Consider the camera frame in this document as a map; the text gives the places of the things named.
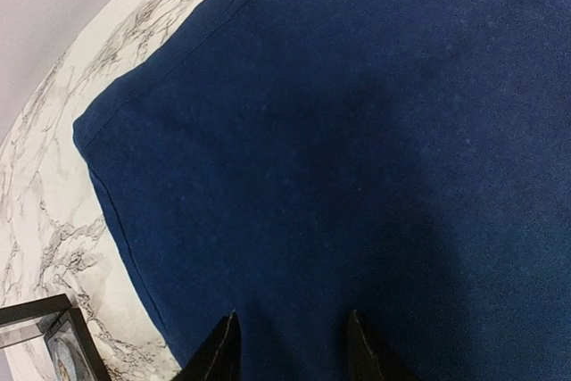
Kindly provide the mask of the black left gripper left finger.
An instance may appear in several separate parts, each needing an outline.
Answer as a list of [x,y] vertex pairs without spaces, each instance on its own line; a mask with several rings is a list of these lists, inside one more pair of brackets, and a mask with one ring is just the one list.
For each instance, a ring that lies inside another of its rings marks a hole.
[[239,381],[242,332],[235,311],[220,319],[172,381]]

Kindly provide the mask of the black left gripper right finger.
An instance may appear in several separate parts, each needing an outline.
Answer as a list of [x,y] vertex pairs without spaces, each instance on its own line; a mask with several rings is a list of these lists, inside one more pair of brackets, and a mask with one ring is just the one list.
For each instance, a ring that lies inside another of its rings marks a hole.
[[356,310],[346,328],[349,379],[352,381],[418,381],[371,323]]

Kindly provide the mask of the black case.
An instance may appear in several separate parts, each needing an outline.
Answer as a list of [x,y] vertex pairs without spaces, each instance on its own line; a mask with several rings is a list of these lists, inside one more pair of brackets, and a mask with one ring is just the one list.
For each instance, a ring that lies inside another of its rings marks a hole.
[[57,380],[110,381],[81,309],[58,294],[1,309],[1,348],[41,339]]

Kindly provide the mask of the navy blue printed t-shirt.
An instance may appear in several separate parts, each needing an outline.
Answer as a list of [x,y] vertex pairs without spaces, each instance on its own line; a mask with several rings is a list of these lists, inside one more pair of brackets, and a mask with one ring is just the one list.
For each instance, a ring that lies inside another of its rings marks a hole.
[[178,363],[345,380],[360,311],[424,380],[570,377],[570,0],[204,0],[73,140]]

